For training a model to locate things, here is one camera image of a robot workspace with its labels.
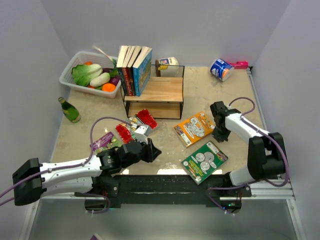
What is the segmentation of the green back cover book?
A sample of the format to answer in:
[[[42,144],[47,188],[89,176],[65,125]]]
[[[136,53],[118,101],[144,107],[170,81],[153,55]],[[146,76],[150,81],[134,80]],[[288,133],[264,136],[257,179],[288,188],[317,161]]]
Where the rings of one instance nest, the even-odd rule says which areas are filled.
[[[229,157],[210,140],[182,160],[181,165],[194,182],[200,185],[228,159]]]

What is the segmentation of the red back cover book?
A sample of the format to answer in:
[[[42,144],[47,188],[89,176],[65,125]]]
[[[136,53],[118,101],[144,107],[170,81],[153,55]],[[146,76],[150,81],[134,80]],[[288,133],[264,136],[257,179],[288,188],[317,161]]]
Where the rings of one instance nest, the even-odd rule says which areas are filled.
[[[126,85],[126,90],[127,90],[127,96],[132,96],[133,92],[132,92],[132,88],[131,88],[131,83],[130,83],[130,75],[129,75],[129,68],[128,68],[128,63],[132,57],[133,51],[134,51],[135,47],[128,45],[127,49],[126,49],[126,54],[125,54],[125,58],[123,61],[123,65],[122,65],[122,72],[124,74],[124,80],[125,80],[125,85]]]

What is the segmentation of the blue 26-storey treehouse book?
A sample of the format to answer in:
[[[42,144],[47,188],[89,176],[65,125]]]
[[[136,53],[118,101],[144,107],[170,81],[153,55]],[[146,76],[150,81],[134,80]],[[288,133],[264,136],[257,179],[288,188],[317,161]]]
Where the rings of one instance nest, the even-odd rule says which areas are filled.
[[[135,95],[140,97],[151,76],[152,48],[143,46],[133,63],[133,80]]]

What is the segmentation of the dark brown cover book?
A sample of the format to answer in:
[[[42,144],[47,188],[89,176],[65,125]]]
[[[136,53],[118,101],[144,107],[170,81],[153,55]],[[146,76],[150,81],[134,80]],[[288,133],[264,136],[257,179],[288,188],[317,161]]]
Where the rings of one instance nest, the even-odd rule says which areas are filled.
[[[134,51],[133,51],[132,56],[130,58],[130,61],[128,63],[130,85],[131,85],[131,89],[132,89],[132,96],[135,95],[133,64],[135,63],[136,59],[138,58],[141,50],[142,50],[142,46],[135,45],[134,46]]]

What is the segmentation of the black floral cover book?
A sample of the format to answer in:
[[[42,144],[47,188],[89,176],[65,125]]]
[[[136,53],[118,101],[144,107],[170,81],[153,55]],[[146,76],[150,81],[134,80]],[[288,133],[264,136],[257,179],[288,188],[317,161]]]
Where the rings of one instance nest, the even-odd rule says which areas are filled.
[[[127,51],[128,51],[127,45],[121,45],[119,47],[118,59],[117,59],[117,64],[116,64],[118,75],[121,80],[121,86],[122,86],[122,89],[123,89],[125,96],[129,95],[128,88],[126,85],[125,74],[124,74],[124,61],[126,58]]]

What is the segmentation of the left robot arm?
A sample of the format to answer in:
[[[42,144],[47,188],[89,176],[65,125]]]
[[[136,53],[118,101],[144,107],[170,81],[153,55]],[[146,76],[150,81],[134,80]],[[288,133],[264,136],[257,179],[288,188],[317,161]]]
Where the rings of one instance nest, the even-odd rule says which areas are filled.
[[[68,192],[99,196],[104,184],[94,178],[119,173],[139,161],[152,163],[161,153],[148,138],[147,142],[132,140],[104,150],[89,161],[40,163],[38,158],[31,158],[12,175],[14,204],[25,206],[44,196]]]

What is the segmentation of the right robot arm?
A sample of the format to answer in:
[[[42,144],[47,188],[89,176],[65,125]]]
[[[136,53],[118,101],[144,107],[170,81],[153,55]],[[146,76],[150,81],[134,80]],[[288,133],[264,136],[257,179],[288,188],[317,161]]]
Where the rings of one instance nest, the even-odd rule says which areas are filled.
[[[246,166],[224,174],[222,185],[216,190],[233,197],[241,188],[259,181],[278,188],[288,183],[289,164],[280,133],[270,133],[247,120],[245,115],[252,110],[242,113],[223,101],[211,104],[210,110],[215,122],[212,137],[217,142],[227,142],[233,132],[248,146]]]

